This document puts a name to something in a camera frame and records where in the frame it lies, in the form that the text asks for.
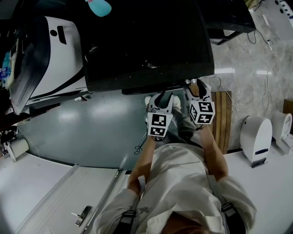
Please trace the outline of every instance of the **spool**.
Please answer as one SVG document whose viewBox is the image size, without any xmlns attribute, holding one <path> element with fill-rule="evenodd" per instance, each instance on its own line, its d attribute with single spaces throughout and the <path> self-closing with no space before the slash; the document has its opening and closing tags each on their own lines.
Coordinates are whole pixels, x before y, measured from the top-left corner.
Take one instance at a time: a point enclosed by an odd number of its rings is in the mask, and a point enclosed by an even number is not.
<svg viewBox="0 0 293 234">
<path fill-rule="evenodd" d="M 8 143 L 7 150 L 12 158 L 12 161 L 15 163 L 16 159 L 28 151 L 29 147 L 27 144 L 26 139 L 20 139 L 12 142 L 11 144 Z"/>
</svg>

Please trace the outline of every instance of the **pants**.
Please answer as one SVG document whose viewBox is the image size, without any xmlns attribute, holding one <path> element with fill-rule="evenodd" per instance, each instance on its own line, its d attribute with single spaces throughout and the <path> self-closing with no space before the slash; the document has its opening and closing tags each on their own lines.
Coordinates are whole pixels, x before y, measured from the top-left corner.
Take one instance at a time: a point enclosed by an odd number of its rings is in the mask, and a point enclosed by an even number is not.
<svg viewBox="0 0 293 234">
<path fill-rule="evenodd" d="M 178 108 L 173 108 L 172 114 L 175 126 L 177 127 L 177 134 L 168 129 L 166 137 L 163 141 L 157 142 L 156 148 L 170 143 L 191 144 L 202 148 L 201 137 L 190 118 L 184 115 Z"/>
</svg>

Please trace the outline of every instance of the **blue bottle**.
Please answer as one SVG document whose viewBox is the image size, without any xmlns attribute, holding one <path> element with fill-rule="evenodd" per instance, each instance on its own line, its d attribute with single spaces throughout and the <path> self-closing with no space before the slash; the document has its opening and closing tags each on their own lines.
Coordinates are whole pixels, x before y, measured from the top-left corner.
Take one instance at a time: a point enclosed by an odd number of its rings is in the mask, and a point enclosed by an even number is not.
<svg viewBox="0 0 293 234">
<path fill-rule="evenodd" d="M 85 0 L 93 13 L 99 17 L 106 16 L 112 10 L 111 5 L 105 0 Z"/>
</svg>

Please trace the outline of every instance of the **white device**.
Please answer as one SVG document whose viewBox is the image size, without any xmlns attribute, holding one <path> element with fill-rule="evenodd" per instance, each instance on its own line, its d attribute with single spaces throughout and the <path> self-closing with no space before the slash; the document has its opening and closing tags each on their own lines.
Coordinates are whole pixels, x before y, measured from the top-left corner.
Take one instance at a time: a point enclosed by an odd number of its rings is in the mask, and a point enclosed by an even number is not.
<svg viewBox="0 0 293 234">
<path fill-rule="evenodd" d="M 268 0 L 262 2 L 267 18 L 278 37 L 282 41 L 293 39 L 293 11 L 284 0 Z"/>
<path fill-rule="evenodd" d="M 251 167 L 263 165 L 271 147 L 272 126 L 268 118 L 249 116 L 245 119 L 240 133 L 240 146 L 252 162 Z"/>
<path fill-rule="evenodd" d="M 292 125 L 292 115 L 275 112 L 272 118 L 273 137 L 276 144 L 286 154 L 293 152 L 293 135 L 290 134 Z"/>
<path fill-rule="evenodd" d="M 37 17 L 22 29 L 17 45 L 11 50 L 17 57 L 9 88 L 16 114 L 87 93 L 81 40 L 73 22 Z"/>
</svg>

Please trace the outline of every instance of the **door handle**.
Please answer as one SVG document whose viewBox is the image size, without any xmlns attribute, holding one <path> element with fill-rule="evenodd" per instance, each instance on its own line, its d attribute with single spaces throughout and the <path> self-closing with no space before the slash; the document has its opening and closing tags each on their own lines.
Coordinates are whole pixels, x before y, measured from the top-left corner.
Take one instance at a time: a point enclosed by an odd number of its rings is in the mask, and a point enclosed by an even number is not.
<svg viewBox="0 0 293 234">
<path fill-rule="evenodd" d="M 87 214 L 89 213 L 90 209 L 92 207 L 91 206 L 87 206 L 83 212 L 81 213 L 81 215 L 78 215 L 78 214 L 75 214 L 75 213 L 72 213 L 73 215 L 77 216 L 78 217 L 78 220 L 76 221 L 75 223 L 75 226 L 77 227 L 80 227 L 82 222 L 84 221 L 84 219 L 86 218 Z"/>
</svg>

